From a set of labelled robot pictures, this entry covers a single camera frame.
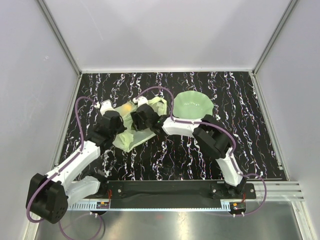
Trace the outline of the light green plastic bag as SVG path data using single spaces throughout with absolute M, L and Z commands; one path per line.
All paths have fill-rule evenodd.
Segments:
M 132 110 L 130 112 L 123 110 L 123 106 L 125 104 L 132 105 Z M 148 100 L 148 104 L 158 115 L 165 115 L 167 113 L 168 104 L 164 98 L 156 96 L 151 100 Z M 142 131 L 135 131 L 132 129 L 133 121 L 130 113 L 135 111 L 137 108 L 138 106 L 132 101 L 128 101 L 115 108 L 115 110 L 120 113 L 126 130 L 115 137 L 113 145 L 126 153 L 129 153 L 133 148 L 145 143 L 147 140 L 156 135 L 150 129 L 145 129 Z

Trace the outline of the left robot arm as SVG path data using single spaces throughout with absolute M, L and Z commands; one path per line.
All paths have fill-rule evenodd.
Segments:
M 34 222 L 31 213 L 52 224 L 59 222 L 69 206 L 94 195 L 103 198 L 108 186 L 101 177 L 88 175 L 84 179 L 74 179 L 94 160 L 110 149 L 116 136 L 126 130 L 121 115 L 108 110 L 90 132 L 86 140 L 60 165 L 42 175 L 35 174 L 29 184 L 26 215 Z

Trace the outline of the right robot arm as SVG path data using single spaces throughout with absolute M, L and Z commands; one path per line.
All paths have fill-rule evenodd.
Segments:
M 159 115 L 147 104 L 139 106 L 130 116 L 135 131 L 149 129 L 156 135 L 194 138 L 202 154 L 218 163 L 228 195 L 236 199 L 244 194 L 246 180 L 234 157 L 236 142 L 228 131 L 214 124 L 213 116 L 182 119 Z

